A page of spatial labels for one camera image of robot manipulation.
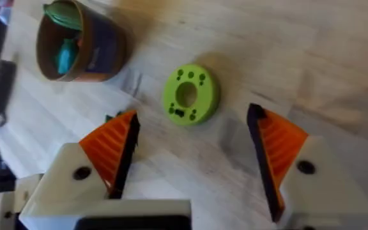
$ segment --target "black screw hole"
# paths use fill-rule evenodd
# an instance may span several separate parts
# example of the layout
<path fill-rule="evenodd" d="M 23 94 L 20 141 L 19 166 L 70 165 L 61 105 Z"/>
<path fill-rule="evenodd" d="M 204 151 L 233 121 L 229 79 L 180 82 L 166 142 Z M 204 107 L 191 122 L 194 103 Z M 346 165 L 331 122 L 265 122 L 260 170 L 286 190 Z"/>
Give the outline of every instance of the black screw hole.
<path fill-rule="evenodd" d="M 75 180 L 84 180 L 91 174 L 91 172 L 92 170 L 90 167 L 83 166 L 76 169 L 76 171 L 73 172 L 73 178 Z"/>
<path fill-rule="evenodd" d="M 12 212 L 10 212 L 10 211 L 7 211 L 5 214 L 4 214 L 4 218 L 6 218 L 6 219 L 9 219 L 9 218 L 11 218 L 12 217 Z"/>
<path fill-rule="evenodd" d="M 184 111 L 182 111 L 182 110 L 179 110 L 179 109 L 176 109 L 175 111 L 174 111 L 174 113 L 176 114 L 176 115 L 178 115 L 179 117 L 184 117 Z"/>
<path fill-rule="evenodd" d="M 314 174 L 316 172 L 316 168 L 312 162 L 307 160 L 301 160 L 298 162 L 298 169 L 304 174 Z"/>

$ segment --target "wooden surface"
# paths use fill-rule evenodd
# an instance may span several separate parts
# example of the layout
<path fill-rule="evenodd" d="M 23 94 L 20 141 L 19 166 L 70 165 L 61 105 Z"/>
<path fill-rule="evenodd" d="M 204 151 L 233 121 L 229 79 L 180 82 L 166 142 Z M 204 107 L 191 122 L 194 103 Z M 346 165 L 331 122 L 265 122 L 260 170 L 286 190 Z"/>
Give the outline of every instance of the wooden surface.
<path fill-rule="evenodd" d="M 126 198 L 190 198 L 194 229 L 273 229 L 245 123 L 255 102 L 324 135 L 368 196 L 368 1 L 83 3 L 129 28 L 134 52 L 107 82 L 48 82 L 35 60 L 42 1 L 15 0 L 3 57 L 19 69 L 0 149 L 18 176 L 44 172 L 105 114 L 135 108 Z M 193 62 L 218 77 L 222 100 L 209 122 L 183 128 L 160 99 L 167 76 Z"/>

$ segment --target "green ring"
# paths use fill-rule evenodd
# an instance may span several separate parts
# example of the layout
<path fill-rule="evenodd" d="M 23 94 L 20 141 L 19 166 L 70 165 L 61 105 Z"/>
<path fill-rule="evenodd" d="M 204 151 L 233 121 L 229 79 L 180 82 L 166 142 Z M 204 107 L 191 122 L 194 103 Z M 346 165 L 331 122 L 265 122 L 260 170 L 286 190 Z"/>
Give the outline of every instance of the green ring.
<path fill-rule="evenodd" d="M 178 88 L 191 83 L 197 98 L 189 107 L 178 101 Z M 219 102 L 219 85 L 206 69 L 198 65 L 177 68 L 167 79 L 163 95 L 164 111 L 177 125 L 196 125 L 210 118 Z"/>

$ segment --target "brown container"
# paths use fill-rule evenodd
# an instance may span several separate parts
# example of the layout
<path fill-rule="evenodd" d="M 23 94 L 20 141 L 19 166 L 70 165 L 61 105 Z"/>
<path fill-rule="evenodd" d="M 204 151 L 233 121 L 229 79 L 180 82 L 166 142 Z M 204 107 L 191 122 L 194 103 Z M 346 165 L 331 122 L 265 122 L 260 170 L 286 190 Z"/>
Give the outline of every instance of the brown container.
<path fill-rule="evenodd" d="M 74 5 L 82 19 L 82 31 L 55 24 L 43 16 L 36 42 L 36 58 L 46 78 L 52 81 L 104 81 L 116 75 L 126 56 L 126 36 L 112 20 L 74 0 L 58 0 Z M 79 53 L 66 74 L 55 64 L 65 38 L 81 36 Z"/>

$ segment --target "teal object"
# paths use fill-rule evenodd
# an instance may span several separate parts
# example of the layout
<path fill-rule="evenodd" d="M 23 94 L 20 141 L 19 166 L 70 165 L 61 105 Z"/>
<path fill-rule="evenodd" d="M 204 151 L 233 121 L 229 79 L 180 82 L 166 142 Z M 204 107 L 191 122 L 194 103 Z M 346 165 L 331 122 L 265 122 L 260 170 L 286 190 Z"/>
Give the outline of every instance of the teal object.
<path fill-rule="evenodd" d="M 45 14 L 56 24 L 69 28 L 82 30 L 81 15 L 76 6 L 68 3 L 53 2 L 43 6 Z"/>
<path fill-rule="evenodd" d="M 57 72 L 59 74 L 67 73 L 75 62 L 78 53 L 76 41 L 73 39 L 65 39 L 59 54 L 56 56 Z"/>
<path fill-rule="evenodd" d="M 177 125 L 196 125 L 209 119 L 220 99 L 218 82 L 203 67 L 189 64 L 177 68 L 164 87 L 163 107 Z"/>

